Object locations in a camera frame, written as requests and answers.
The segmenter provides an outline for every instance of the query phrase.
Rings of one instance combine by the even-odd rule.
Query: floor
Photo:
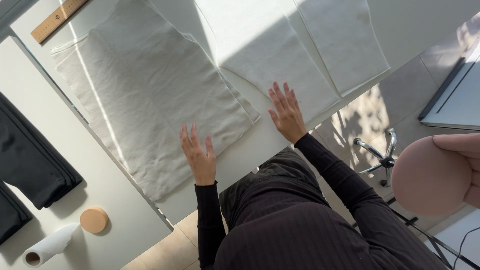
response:
[[[398,139],[394,153],[398,156],[405,147],[426,136],[469,133],[470,131],[424,127],[417,117],[457,60],[478,36],[479,29],[480,13],[311,130],[311,134],[359,172],[378,163],[378,160],[364,149],[353,145],[353,139],[356,137],[362,138],[364,142],[385,153],[388,141],[385,129],[393,127]],[[353,224],[355,221],[340,199],[313,166],[312,169],[331,207]],[[393,197],[392,189],[379,184],[384,177],[385,172],[380,169],[363,179],[380,196],[389,200]],[[416,224],[425,230],[448,218],[415,215],[403,209],[398,203],[393,203],[391,207],[409,219],[418,217]],[[200,269],[196,225],[197,212],[193,212],[174,226],[175,230],[171,235],[145,251],[122,270]]]

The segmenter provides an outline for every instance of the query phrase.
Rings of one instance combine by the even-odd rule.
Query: round cork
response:
[[[80,216],[80,225],[89,233],[99,233],[108,224],[108,215],[100,207],[91,207]]]

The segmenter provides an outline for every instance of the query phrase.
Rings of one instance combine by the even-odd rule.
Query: folded black fabric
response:
[[[25,205],[0,181],[0,245],[32,220],[32,217]]]
[[[37,209],[51,206],[83,180],[1,93],[0,180],[18,187]]]

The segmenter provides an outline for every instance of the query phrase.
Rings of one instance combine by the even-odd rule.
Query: white table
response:
[[[40,0],[12,24],[15,33],[28,46],[60,88],[71,97],[74,104],[79,104],[78,99],[74,97],[70,88],[55,71],[55,64],[49,55],[49,50],[70,41],[74,36],[86,33],[97,25],[111,11],[115,2],[116,0],[91,1],[72,18],[68,25],[58,31],[43,46],[35,42],[30,32],[58,7],[59,0]],[[327,74],[293,1],[278,0],[278,2],[313,60],[322,72]],[[213,35],[206,21],[199,17],[192,0],[153,0],[153,3],[179,31],[193,34],[207,53],[215,57],[211,54],[212,51],[215,51]],[[392,68],[390,72],[407,63],[480,11],[480,1],[478,0],[368,0],[368,3],[376,36]],[[269,99],[249,82],[235,74],[228,71],[225,71],[225,74],[232,84],[260,111],[262,119],[217,158],[216,179],[219,182],[219,192],[289,144],[276,131],[270,120],[267,112],[267,109],[271,107]],[[384,74],[350,93],[335,106],[307,123],[307,128],[314,128],[387,75]],[[157,205],[173,224],[177,223],[196,209],[193,183],[182,184]]]
[[[64,253],[41,269],[118,270],[171,233],[155,205],[131,184],[100,139],[12,37],[0,44],[0,82],[1,92],[84,178],[41,210],[12,187],[34,219],[0,245],[0,269],[29,269],[22,253],[58,229],[79,222],[81,213],[92,206],[108,214],[107,227],[96,234],[78,229]]]

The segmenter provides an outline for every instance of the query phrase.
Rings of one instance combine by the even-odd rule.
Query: cable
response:
[[[460,249],[458,250],[458,256],[456,257],[455,261],[453,262],[453,270],[455,270],[455,265],[456,265],[456,261],[458,260],[458,258],[460,257],[460,254],[462,254],[462,246],[463,246],[463,242],[465,242],[465,238],[467,237],[467,235],[473,231],[476,231],[480,229],[480,227],[476,228],[476,229],[473,229],[471,230],[470,232],[466,233],[465,236],[463,237],[463,240],[462,240],[462,243],[460,244]]]

